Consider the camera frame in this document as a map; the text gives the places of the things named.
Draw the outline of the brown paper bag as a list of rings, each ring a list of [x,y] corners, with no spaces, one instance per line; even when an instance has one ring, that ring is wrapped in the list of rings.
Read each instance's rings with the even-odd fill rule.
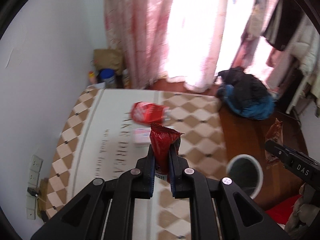
[[[121,75],[124,69],[123,53],[118,49],[95,49],[93,51],[93,64],[97,71],[112,69],[116,75]]]

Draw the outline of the blue lid container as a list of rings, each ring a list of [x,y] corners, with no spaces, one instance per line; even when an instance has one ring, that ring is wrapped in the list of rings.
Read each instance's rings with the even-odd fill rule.
[[[116,88],[116,74],[113,69],[103,69],[100,72],[100,79],[105,84],[105,88]]]

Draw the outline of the white wall socket strip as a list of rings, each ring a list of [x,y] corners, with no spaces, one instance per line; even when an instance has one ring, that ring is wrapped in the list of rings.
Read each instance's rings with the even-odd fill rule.
[[[35,220],[36,217],[42,219],[43,205],[46,203],[40,191],[40,171],[43,160],[37,155],[33,155],[29,166],[27,183],[26,211],[27,218]]]

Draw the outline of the hanging clothes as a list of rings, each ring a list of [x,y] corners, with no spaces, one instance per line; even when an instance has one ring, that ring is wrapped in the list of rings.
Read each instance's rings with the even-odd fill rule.
[[[275,70],[269,76],[267,85],[270,89],[280,89],[279,102],[283,102],[282,98],[289,89],[284,82],[293,68],[300,73],[299,86],[290,103],[284,106],[286,113],[290,113],[315,69],[319,33],[294,0],[255,0],[241,38],[244,49],[240,62],[242,68],[252,64],[262,36],[273,48],[266,63]]]

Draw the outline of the checkered brown white blanket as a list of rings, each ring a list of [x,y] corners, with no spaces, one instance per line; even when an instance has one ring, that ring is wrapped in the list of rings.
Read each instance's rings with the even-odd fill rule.
[[[178,153],[191,168],[212,179],[225,176],[227,155],[217,98],[90,87],[78,98],[57,143],[46,196],[48,217],[94,178],[118,178],[147,155],[150,128],[131,119],[137,102],[166,106],[164,125],[181,133]]]

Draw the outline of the dark jacket on pile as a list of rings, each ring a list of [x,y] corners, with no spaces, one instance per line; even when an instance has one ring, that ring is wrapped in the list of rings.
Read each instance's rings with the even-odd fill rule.
[[[242,67],[220,71],[218,76],[225,85],[233,87],[233,99],[239,108],[249,107],[270,95],[266,86],[254,75],[246,74]]]

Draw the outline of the white round trash bin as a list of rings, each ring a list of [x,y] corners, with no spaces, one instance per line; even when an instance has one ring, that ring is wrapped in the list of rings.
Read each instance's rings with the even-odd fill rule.
[[[257,197],[264,181],[257,159],[248,154],[237,155],[227,164],[226,173],[252,199]]]

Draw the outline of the small red snack wrapper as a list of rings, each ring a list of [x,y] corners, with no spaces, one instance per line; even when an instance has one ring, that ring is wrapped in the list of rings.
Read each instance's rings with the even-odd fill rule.
[[[151,124],[150,141],[155,157],[155,175],[166,182],[170,181],[170,146],[178,143],[177,148],[179,148],[182,134],[183,133],[160,124]]]

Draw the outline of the red soda can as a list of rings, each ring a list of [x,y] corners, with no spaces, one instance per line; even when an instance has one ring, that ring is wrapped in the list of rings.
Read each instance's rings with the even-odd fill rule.
[[[165,105],[140,101],[134,103],[131,109],[131,119],[139,124],[152,123],[163,125],[169,116],[170,109]]]

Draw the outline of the pink curtain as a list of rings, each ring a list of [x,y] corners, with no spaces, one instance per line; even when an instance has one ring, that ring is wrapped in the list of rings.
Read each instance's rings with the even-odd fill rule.
[[[106,38],[124,55],[132,88],[159,79],[202,93],[231,32],[233,0],[104,0]]]

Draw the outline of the red cloth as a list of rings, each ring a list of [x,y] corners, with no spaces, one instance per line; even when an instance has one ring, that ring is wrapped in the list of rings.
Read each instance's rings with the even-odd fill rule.
[[[301,197],[300,194],[287,198],[276,206],[266,210],[265,213],[268,214],[276,223],[286,224],[289,217],[293,211],[295,202]]]

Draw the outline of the brown snack bag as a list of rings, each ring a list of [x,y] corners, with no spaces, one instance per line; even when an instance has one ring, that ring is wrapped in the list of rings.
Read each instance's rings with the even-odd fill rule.
[[[283,145],[283,122],[277,118],[265,136],[265,141],[272,140],[277,144]],[[276,156],[265,150],[265,158],[271,163],[277,159]]]

